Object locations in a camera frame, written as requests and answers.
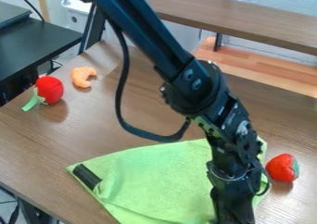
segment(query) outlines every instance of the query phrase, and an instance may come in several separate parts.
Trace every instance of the red strawberry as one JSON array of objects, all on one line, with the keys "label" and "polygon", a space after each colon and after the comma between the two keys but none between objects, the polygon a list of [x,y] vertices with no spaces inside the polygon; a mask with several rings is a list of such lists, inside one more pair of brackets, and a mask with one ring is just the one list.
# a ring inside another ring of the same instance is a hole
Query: red strawberry
[{"label": "red strawberry", "polygon": [[298,161],[290,154],[281,154],[268,162],[266,170],[276,181],[292,182],[298,178]]}]

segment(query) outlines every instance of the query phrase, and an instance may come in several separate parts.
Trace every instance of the orange object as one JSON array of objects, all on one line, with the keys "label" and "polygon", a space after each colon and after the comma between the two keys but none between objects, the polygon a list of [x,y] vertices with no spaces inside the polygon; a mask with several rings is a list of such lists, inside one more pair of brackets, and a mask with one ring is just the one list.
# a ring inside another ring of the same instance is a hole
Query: orange object
[{"label": "orange object", "polygon": [[290,154],[281,154],[268,162],[266,170],[276,181],[292,182],[298,178],[298,161]]},{"label": "orange object", "polygon": [[91,82],[87,79],[89,76],[96,76],[96,70],[92,67],[74,68],[71,73],[71,81],[78,87],[87,88],[91,86]]}]

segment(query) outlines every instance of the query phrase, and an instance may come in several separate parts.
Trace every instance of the black desk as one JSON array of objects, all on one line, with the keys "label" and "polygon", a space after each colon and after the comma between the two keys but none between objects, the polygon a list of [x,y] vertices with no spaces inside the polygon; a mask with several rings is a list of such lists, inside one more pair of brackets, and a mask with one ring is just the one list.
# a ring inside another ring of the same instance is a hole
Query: black desk
[{"label": "black desk", "polygon": [[0,31],[0,85],[37,68],[81,41],[82,34],[37,19]]}]

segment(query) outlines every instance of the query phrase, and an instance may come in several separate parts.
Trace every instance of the desk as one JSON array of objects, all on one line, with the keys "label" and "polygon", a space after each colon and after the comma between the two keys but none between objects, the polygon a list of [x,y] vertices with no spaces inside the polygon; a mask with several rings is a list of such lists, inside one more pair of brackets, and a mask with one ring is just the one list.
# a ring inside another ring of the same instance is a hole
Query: desk
[{"label": "desk", "polygon": [[[133,125],[160,134],[176,131],[184,118],[160,98],[158,89],[162,80],[135,48],[131,57],[131,74],[122,105],[124,116]],[[155,143],[124,131],[116,119],[114,96],[121,63],[118,46],[96,44],[54,73],[66,88],[63,101],[25,113],[20,108],[30,99],[32,90],[29,90],[0,109],[1,185],[66,223],[116,223],[65,167]],[[70,82],[70,69],[80,65],[93,66],[98,71],[91,90],[77,90]],[[256,210],[257,223],[315,223],[314,100],[234,76],[227,76],[227,80],[250,112],[259,135],[269,143],[268,156],[292,153],[301,167],[300,178],[289,193],[274,186],[266,196]],[[202,130],[193,124],[184,138],[203,136]]]},{"label": "desk", "polygon": [[70,49],[81,41],[76,31],[26,19],[0,31],[0,84]]}]

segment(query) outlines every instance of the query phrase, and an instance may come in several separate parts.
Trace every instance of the toy tomato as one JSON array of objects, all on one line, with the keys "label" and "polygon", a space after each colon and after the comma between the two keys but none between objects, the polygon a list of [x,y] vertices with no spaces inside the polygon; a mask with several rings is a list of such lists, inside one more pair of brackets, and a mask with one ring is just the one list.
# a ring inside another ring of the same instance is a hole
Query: toy tomato
[{"label": "toy tomato", "polygon": [[33,98],[22,110],[28,111],[36,104],[54,104],[58,102],[64,94],[63,83],[54,77],[45,76],[37,80],[33,89]]},{"label": "toy tomato", "polygon": [[54,77],[45,76],[37,80],[37,95],[44,98],[44,103],[54,104],[60,100],[64,94],[62,82]]},{"label": "toy tomato", "polygon": [[281,154],[268,162],[266,170],[276,181],[292,182],[298,178],[298,161],[290,154]]}]

